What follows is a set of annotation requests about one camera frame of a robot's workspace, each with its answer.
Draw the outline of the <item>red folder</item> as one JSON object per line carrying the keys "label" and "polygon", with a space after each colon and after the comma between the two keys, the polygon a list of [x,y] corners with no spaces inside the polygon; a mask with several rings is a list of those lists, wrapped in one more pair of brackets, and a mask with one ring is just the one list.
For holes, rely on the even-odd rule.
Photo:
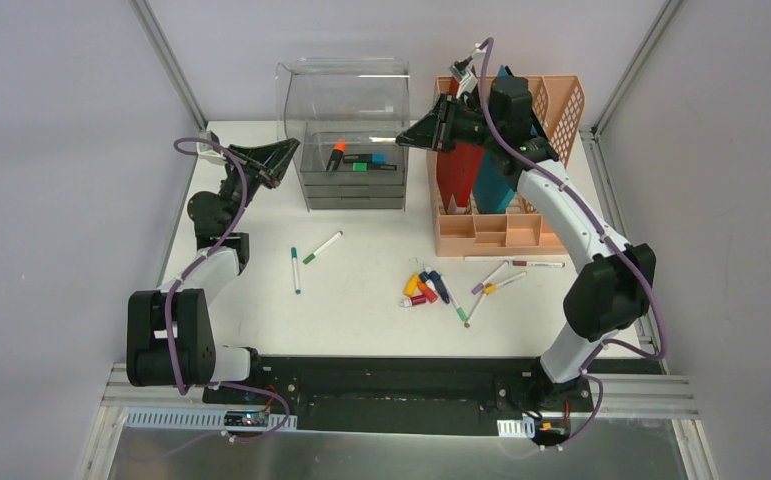
{"label": "red folder", "polygon": [[485,149],[459,143],[450,152],[439,152],[436,159],[436,182],[447,214],[465,213]]}

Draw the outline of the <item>black highlighter blue cap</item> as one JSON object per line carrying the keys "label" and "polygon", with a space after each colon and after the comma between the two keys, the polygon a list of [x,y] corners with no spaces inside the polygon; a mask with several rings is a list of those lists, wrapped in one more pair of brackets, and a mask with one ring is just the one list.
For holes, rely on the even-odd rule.
{"label": "black highlighter blue cap", "polygon": [[372,163],[372,164],[386,164],[388,157],[385,154],[347,154],[342,158],[343,163]]}

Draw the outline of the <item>black highlighter orange cap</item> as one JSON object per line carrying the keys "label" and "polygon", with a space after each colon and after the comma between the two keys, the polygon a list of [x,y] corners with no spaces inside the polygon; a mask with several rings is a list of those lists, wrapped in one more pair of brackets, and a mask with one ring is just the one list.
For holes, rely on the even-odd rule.
{"label": "black highlighter orange cap", "polygon": [[328,162],[327,162],[327,166],[326,166],[326,170],[327,171],[337,171],[338,170],[338,168],[340,167],[340,165],[341,165],[341,163],[343,161],[343,158],[344,158],[344,155],[345,155],[345,152],[346,152],[346,147],[347,147],[347,145],[346,145],[346,141],[344,139],[339,139],[336,142],[334,148],[332,149],[332,151],[330,153],[330,156],[329,156],[329,159],[328,159]]}

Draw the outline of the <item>black highlighter green cap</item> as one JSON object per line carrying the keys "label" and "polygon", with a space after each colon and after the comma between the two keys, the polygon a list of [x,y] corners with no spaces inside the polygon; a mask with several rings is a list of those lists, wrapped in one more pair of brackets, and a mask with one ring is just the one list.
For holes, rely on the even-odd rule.
{"label": "black highlighter green cap", "polygon": [[353,172],[370,172],[370,171],[395,172],[396,170],[397,170],[397,166],[395,164],[367,163],[367,162],[354,162],[352,164]]}

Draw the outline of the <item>teal blue folder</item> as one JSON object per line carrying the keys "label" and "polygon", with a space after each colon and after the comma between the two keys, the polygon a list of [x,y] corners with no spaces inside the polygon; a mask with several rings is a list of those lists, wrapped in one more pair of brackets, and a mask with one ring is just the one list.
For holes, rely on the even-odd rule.
{"label": "teal blue folder", "polygon": [[[503,64],[499,68],[497,77],[513,75],[514,74],[509,66]],[[493,103],[494,101],[490,101],[489,99],[489,107],[491,108],[490,111],[494,123],[498,127],[499,132],[503,134],[502,107],[495,107],[492,105]],[[546,138],[542,119],[540,115],[536,116],[534,109],[531,111],[528,133],[531,137],[539,136]],[[472,191],[476,210],[480,214],[506,213],[506,210],[515,195],[515,190],[508,185],[507,181],[496,170],[492,160],[490,153],[486,152],[478,170]]]}

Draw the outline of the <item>clear grey drawer organizer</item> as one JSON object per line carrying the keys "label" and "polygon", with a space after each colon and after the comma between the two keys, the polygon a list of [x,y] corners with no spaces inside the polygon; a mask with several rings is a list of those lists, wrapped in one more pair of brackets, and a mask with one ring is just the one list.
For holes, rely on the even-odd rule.
{"label": "clear grey drawer organizer", "polygon": [[[402,210],[408,150],[395,138],[410,123],[409,64],[392,57],[301,58],[276,67],[278,134],[300,147],[294,166],[308,210]],[[332,149],[385,154],[395,172],[327,171]]]}

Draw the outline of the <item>white marker yellow cap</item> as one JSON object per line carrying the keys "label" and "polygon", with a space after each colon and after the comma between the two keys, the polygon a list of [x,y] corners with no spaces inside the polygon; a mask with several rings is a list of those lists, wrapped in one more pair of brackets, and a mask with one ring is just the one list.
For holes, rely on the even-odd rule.
{"label": "white marker yellow cap", "polygon": [[521,271],[521,272],[519,272],[519,273],[517,273],[517,274],[515,274],[513,276],[510,276],[510,277],[508,277],[506,279],[503,279],[503,280],[501,280],[499,282],[489,283],[489,284],[487,284],[484,287],[483,293],[485,295],[490,295],[493,292],[496,292],[496,291],[502,289],[503,287],[505,287],[507,285],[510,285],[510,284],[512,284],[514,282],[517,282],[517,281],[525,278],[526,276],[527,276],[527,272],[526,271]]}

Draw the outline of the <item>red white short marker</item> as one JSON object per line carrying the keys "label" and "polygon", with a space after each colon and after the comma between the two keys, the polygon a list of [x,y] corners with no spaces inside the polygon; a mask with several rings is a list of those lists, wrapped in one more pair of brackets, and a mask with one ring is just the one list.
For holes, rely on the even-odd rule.
{"label": "red white short marker", "polygon": [[399,306],[401,308],[412,308],[419,305],[424,305],[426,303],[427,303],[427,298],[424,295],[416,295],[416,296],[403,298],[400,301]]}

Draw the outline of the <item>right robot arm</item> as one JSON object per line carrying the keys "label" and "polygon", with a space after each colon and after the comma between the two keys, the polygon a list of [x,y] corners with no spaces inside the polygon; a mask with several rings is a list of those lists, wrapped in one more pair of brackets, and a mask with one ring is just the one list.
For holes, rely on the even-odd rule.
{"label": "right robot arm", "polygon": [[597,215],[575,188],[533,113],[528,81],[499,76],[486,95],[439,95],[432,109],[396,137],[400,146],[449,153],[482,147],[508,185],[549,223],[577,277],[563,300],[566,323],[531,368],[530,400],[556,408],[599,349],[655,311],[656,256],[632,245]]}

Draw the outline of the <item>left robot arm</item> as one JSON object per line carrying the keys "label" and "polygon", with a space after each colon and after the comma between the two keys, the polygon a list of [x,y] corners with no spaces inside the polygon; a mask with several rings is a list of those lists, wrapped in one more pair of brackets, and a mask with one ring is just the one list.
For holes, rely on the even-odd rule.
{"label": "left robot arm", "polygon": [[290,138],[224,147],[214,134],[190,141],[197,147],[193,156],[219,160],[226,177],[217,191],[199,191],[186,202],[196,242],[191,263],[172,280],[128,300],[127,378],[136,387],[173,386],[181,393],[228,382],[240,403],[254,404],[266,390],[266,378],[252,368],[257,353],[218,343],[209,306],[249,262],[250,239],[236,231],[238,222],[260,188],[281,185],[300,143]]}

